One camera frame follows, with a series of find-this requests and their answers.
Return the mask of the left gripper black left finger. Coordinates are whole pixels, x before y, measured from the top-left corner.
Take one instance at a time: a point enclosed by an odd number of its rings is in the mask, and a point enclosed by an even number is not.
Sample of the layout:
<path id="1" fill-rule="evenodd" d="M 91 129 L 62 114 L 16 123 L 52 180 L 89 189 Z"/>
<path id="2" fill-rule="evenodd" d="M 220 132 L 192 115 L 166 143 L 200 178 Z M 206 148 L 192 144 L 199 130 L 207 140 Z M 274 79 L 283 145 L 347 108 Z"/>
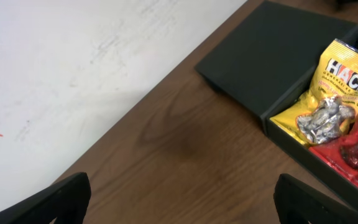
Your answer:
<path id="1" fill-rule="evenodd" d="M 91 198 L 87 173 L 75 173 L 0 212 L 0 224 L 82 224 Z"/>

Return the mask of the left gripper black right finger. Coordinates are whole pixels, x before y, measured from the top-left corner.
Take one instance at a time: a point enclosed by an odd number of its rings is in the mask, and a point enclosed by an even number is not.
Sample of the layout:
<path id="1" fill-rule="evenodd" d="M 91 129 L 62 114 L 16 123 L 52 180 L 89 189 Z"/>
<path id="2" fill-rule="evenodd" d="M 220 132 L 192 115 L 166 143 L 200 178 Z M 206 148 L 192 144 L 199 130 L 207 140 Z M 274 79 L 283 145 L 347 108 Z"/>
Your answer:
<path id="1" fill-rule="evenodd" d="M 281 224 L 358 223 L 358 212 L 289 174 L 280 174 L 273 200 Z"/>

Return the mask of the yellow Hacks candy bag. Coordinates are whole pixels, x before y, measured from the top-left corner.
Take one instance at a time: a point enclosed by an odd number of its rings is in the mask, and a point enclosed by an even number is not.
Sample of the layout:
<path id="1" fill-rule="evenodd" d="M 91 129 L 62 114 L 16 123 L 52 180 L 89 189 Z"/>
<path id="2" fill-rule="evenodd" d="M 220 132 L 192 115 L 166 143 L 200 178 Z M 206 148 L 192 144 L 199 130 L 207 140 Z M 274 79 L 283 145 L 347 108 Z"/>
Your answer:
<path id="1" fill-rule="evenodd" d="M 324 50 L 310 87 L 271 121 L 304 146 L 333 141 L 358 116 L 358 50 L 334 40 Z"/>

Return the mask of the dark green box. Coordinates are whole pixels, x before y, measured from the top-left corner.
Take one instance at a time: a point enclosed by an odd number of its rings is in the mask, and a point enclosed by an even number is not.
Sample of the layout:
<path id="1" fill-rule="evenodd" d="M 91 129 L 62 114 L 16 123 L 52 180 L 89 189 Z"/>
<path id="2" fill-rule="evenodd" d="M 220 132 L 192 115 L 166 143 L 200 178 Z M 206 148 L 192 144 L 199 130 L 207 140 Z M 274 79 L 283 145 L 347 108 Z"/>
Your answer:
<path id="1" fill-rule="evenodd" d="M 358 187 L 270 120 L 307 89 L 334 39 L 358 49 L 358 24 L 265 1 L 195 68 L 214 89 L 255 114 L 271 141 L 358 211 Z"/>

